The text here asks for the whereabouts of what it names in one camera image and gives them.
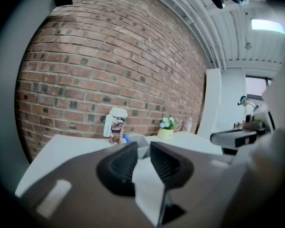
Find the white flower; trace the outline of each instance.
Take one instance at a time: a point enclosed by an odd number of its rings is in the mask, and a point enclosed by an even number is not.
[[[161,128],[165,128],[165,123],[164,123],[164,122],[161,122],[161,123],[160,123],[160,127],[161,127]]]

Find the table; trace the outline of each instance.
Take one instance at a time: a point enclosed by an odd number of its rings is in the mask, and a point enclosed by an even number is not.
[[[157,136],[148,136],[146,137],[146,140],[149,143],[151,141],[163,142],[192,151],[222,155],[222,149],[220,146],[212,144],[209,140],[188,132],[174,133],[173,140],[170,142],[162,141]],[[16,196],[21,197],[33,183],[69,159],[82,154],[109,148],[111,146],[112,144],[108,139],[80,138],[59,134],[55,135],[24,173],[17,186],[15,192]]]

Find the container with white lid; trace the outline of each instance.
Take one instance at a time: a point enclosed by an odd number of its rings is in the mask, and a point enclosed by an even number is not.
[[[106,116],[103,136],[109,137],[111,143],[121,143],[127,116],[127,110],[119,107],[113,107]]]

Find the yellow flower pot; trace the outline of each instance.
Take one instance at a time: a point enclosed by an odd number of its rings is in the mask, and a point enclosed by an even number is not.
[[[158,133],[157,133],[157,136],[158,136],[158,138],[160,138],[164,141],[172,141],[173,133],[174,133],[173,129],[160,128]]]

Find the ceiling light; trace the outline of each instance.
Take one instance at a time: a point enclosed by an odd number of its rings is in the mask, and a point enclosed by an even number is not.
[[[252,29],[270,30],[285,34],[285,28],[282,24],[265,19],[252,19]]]

